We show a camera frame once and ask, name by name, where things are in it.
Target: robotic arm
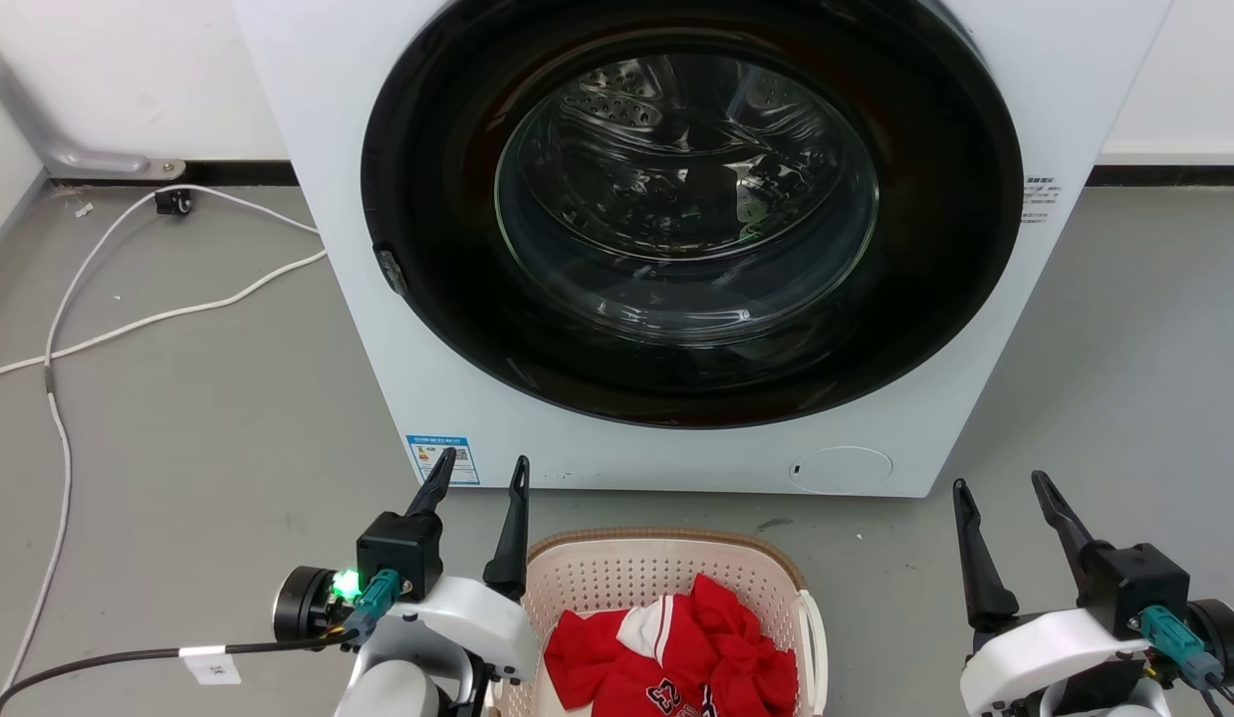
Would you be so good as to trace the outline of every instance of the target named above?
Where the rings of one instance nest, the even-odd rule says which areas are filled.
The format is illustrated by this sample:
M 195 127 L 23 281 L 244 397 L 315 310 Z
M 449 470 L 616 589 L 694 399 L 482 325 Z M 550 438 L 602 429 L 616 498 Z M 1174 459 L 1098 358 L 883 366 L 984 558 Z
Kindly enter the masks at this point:
M 972 653 L 961 691 L 972 717 L 1170 717 L 1164 690 L 1234 686 L 1234 611 L 1187 601 L 1190 576 L 1151 544 L 1095 539 L 1043 471 L 1032 486 L 1076 581 L 1076 610 L 1018 616 L 980 534 L 965 481 L 953 485 Z
M 337 717 L 478 717 L 489 682 L 533 680 L 539 640 L 524 608 L 529 459 L 484 580 L 443 575 L 436 513 L 457 450 L 431 469 L 404 516 L 385 512 L 357 541 L 357 569 L 296 568 L 276 596 L 279 642 L 357 629 L 355 668 Z

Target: basket rim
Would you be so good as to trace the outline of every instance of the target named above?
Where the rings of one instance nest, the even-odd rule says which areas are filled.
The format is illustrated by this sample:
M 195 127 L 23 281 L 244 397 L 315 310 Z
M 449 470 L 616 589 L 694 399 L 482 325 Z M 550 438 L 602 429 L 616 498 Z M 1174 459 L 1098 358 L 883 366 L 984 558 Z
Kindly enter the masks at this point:
M 775 544 L 770 544 L 759 537 L 747 536 L 747 534 L 732 534 L 726 531 L 708 531 L 705 528 L 585 528 L 580 531 L 565 531 L 561 534 L 553 534 L 539 539 L 529 549 L 529 558 L 527 562 L 533 562 L 539 554 L 543 554 L 548 549 L 559 548 L 563 544 L 574 544 L 575 542 L 594 542 L 602 539 L 679 539 L 679 541 L 694 541 L 694 542 L 718 542 L 718 544 L 735 544 L 740 548 L 756 549 L 759 553 L 766 554 L 776 562 L 781 569 L 789 575 L 790 581 L 793 582 L 793 589 L 805 591 L 807 590 L 807 581 L 803 579 L 803 573 L 798 570 L 797 565 L 785 554 L 784 550 L 776 548 Z

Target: front-loading washing machine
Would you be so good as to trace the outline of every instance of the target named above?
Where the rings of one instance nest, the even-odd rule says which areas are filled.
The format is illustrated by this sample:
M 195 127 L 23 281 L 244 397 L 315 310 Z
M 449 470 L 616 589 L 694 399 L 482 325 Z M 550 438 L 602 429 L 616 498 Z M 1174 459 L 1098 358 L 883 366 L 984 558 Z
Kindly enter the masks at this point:
M 417 476 L 885 496 L 930 490 L 1167 6 L 237 0 Z

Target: metal bracket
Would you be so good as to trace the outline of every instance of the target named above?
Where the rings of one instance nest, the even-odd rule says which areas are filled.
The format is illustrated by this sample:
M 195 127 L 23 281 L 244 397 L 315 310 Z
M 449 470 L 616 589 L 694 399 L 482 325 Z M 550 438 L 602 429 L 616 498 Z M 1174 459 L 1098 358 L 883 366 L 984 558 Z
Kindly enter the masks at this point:
M 183 159 L 99 152 L 72 141 L 35 104 L 0 54 L 0 101 L 37 152 L 49 178 L 62 180 L 172 180 L 188 172 Z

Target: basket handle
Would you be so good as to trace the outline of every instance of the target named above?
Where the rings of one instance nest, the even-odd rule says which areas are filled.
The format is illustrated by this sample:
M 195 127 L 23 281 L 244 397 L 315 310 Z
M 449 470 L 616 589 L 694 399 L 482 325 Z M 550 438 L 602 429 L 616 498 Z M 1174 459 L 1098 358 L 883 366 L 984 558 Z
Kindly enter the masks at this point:
M 803 664 L 808 664 L 812 673 L 808 702 L 812 703 L 812 715 L 822 716 L 829 702 L 829 645 L 824 636 L 824 621 L 812 594 L 806 590 L 797 594 L 798 622 L 803 629 Z

